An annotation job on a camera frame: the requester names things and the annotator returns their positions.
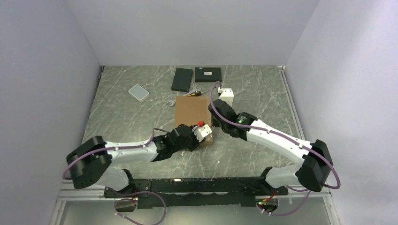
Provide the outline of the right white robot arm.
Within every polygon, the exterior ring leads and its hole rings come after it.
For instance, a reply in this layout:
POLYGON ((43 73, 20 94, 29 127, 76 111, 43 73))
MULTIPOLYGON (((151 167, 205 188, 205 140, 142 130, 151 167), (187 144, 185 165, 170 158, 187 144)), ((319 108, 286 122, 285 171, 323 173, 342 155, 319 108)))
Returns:
POLYGON ((249 113, 236 113, 225 101, 212 101, 208 110, 216 124, 231 137, 253 142, 288 158, 293 165, 268 167, 259 181, 259 190, 269 195, 276 188, 301 185, 320 192, 330 173, 336 174, 325 142, 302 140, 285 134, 249 113))

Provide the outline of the brown cardboard express box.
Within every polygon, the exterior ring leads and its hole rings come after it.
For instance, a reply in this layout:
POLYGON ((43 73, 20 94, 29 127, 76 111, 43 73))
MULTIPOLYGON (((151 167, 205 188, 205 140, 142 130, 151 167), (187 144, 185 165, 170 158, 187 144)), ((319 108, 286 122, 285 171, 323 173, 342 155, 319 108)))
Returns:
POLYGON ((203 121, 212 128, 212 115, 208 110, 209 105, 209 96, 178 96, 175 103, 175 130, 177 134, 179 135, 181 131, 187 131, 186 128, 179 129, 178 127, 180 125, 183 124, 188 127, 193 127, 197 125, 199 121, 203 121))

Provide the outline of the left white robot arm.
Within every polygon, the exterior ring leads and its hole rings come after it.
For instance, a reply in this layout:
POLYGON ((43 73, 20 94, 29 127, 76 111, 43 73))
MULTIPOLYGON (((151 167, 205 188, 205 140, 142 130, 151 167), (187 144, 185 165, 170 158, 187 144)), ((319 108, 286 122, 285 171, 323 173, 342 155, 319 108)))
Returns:
POLYGON ((199 123, 181 124, 164 135, 152 134, 141 142, 109 142, 100 135, 94 136, 67 155, 68 166, 62 176, 71 180, 75 189, 101 185, 128 197, 135 190, 131 172, 116 169, 115 165, 169 159, 176 152, 195 150, 211 135, 210 126, 199 123))

